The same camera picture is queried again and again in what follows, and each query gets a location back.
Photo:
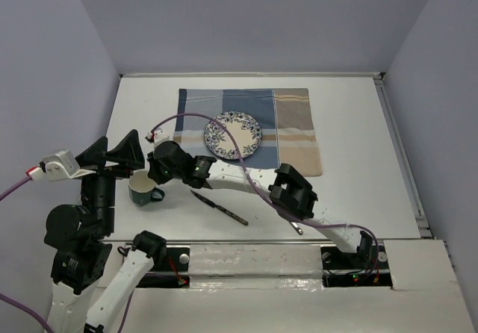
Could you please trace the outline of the dark green mug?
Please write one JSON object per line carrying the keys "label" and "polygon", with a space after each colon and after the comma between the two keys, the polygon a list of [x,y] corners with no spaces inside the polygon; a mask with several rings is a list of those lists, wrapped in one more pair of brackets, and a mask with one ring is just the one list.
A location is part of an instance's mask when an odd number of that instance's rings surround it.
{"label": "dark green mug", "polygon": [[130,200],[140,207],[151,202],[162,202],[166,196],[165,192],[148,176],[146,170],[136,171],[130,177],[128,194]]}

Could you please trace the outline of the blue floral plate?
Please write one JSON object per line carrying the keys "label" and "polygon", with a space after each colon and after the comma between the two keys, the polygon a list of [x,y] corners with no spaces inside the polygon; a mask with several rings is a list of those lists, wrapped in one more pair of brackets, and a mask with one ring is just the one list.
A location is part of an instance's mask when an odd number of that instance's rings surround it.
{"label": "blue floral plate", "polygon": [[235,139],[242,158],[247,158],[258,150],[262,141],[258,121],[244,112],[227,111],[216,115],[204,130],[205,145],[217,157],[230,161],[239,159],[238,151],[224,128]]}

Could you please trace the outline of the blue beige plaid cloth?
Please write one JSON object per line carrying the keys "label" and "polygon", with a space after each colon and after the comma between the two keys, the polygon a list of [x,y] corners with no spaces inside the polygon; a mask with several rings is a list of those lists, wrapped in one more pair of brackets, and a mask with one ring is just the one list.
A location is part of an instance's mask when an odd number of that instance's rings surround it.
{"label": "blue beige plaid cloth", "polygon": [[178,113],[216,117],[232,111],[249,114],[261,127],[257,150],[243,156],[247,167],[277,169],[290,164],[305,177],[322,175],[306,88],[179,90]]}

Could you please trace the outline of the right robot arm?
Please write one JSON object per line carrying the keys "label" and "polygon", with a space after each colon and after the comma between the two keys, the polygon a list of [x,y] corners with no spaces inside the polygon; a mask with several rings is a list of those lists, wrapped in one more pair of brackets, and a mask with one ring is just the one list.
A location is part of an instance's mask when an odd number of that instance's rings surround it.
{"label": "right robot arm", "polygon": [[156,184],[177,179],[196,189],[256,194],[281,218],[312,227],[331,240],[351,267],[361,267],[370,260],[373,234],[331,212],[312,185],[289,164],[278,169],[243,168],[213,157],[193,157],[169,140],[155,147],[147,161],[148,176]]}

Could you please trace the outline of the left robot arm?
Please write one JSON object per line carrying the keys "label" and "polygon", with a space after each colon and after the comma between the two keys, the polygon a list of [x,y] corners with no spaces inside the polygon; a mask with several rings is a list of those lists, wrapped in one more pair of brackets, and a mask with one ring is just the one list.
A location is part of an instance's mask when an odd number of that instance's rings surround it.
{"label": "left robot arm", "polygon": [[46,245],[56,249],[52,264],[52,306],[48,332],[108,332],[120,309],[149,270],[164,264],[167,242],[148,231],[136,235],[119,272],[95,304],[90,302],[105,271],[114,232],[116,182],[145,167],[137,130],[113,148],[107,137],[74,156],[60,150],[40,167],[50,181],[81,181],[81,202],[53,208],[46,219]]}

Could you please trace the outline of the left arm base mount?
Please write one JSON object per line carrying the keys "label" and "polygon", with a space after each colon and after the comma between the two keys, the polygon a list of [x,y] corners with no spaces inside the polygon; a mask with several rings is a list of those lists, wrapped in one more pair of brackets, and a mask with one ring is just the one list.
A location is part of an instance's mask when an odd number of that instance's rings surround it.
{"label": "left arm base mount", "polygon": [[187,264],[181,264],[178,256],[169,255],[164,249],[158,254],[149,257],[139,249],[130,249],[124,257],[120,272],[137,288],[187,288],[190,278],[187,273]]}

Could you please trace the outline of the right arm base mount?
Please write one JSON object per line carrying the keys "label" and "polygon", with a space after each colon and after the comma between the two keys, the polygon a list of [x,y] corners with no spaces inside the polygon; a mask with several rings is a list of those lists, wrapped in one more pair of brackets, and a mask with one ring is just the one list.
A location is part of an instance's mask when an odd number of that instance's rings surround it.
{"label": "right arm base mount", "polygon": [[388,256],[383,244],[372,248],[367,263],[354,255],[339,251],[335,246],[322,246],[323,286],[332,287],[392,287]]}

